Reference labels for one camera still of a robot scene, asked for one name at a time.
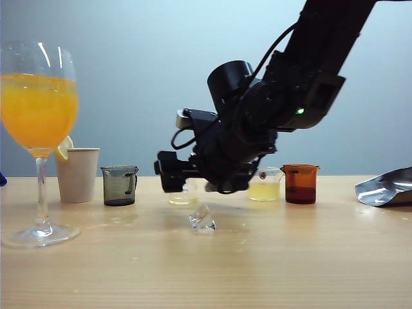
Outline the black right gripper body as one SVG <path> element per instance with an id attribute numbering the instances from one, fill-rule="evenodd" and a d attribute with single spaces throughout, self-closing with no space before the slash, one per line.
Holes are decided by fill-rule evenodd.
<path id="1" fill-rule="evenodd" d="M 208 191 L 231 194 L 248 189 L 262 157 L 276 152 L 277 132 L 242 122 L 226 123 L 209 111 L 184 109 L 194 131 L 189 162 L 206 179 Z"/>

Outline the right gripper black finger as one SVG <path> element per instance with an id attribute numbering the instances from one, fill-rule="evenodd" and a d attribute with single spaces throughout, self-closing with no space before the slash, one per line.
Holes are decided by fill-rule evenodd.
<path id="1" fill-rule="evenodd" d="M 177 170 L 179 160 L 175 151 L 159 151 L 154 162 L 156 174 L 168 173 Z"/>
<path id="2" fill-rule="evenodd" d="M 186 179 L 193 172 L 192 167 L 165 168 L 160 171 L 164 192 L 182 192 Z"/>

